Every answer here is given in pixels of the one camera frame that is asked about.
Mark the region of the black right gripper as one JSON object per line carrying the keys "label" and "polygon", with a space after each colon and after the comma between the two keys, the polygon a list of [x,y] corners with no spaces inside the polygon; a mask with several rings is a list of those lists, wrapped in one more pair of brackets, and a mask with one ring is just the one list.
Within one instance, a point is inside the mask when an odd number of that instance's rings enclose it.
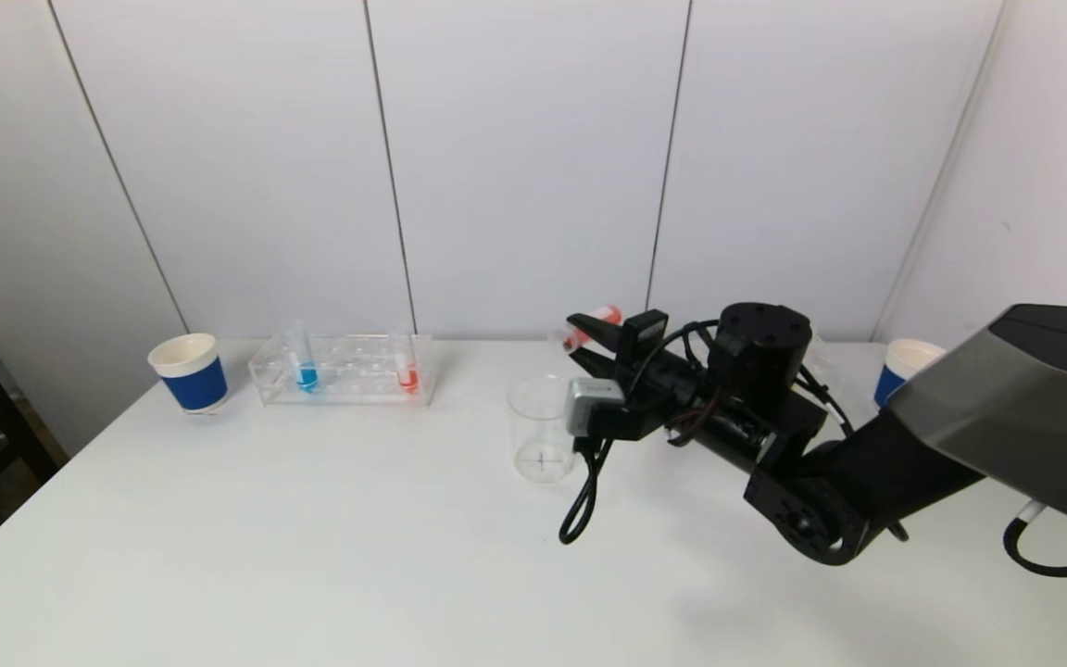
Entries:
{"label": "black right gripper", "polygon": [[[668,313],[656,308],[633,316],[623,325],[622,321],[622,313],[575,313],[569,316],[566,320],[566,351],[585,374],[598,379],[614,379],[625,396],[628,410],[646,409],[647,402],[638,397],[638,387],[646,379],[648,368],[670,342],[717,324],[716,320],[691,321],[669,333]],[[619,334],[615,358],[584,347],[590,342],[611,347]]]}

